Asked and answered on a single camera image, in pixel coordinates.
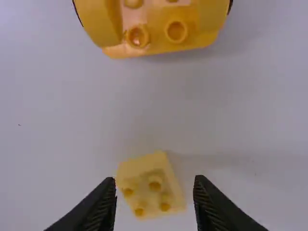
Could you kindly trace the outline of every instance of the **large yellow duplo block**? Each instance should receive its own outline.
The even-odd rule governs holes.
[[[165,152],[121,163],[115,179],[137,218],[156,218],[186,209],[183,193]]]
[[[222,29],[232,3],[232,0],[74,1],[85,30],[112,58],[209,46]]]

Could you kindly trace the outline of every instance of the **yellow plastic block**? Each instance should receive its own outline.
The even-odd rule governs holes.
[[[103,52],[112,58],[127,58],[212,44],[226,21],[231,0],[75,0],[75,3],[85,30]]]
[[[186,209],[185,199],[165,152],[121,163],[115,179],[139,219],[175,214]]]
[[[99,47],[115,46],[123,37],[120,0],[73,0],[80,21]]]

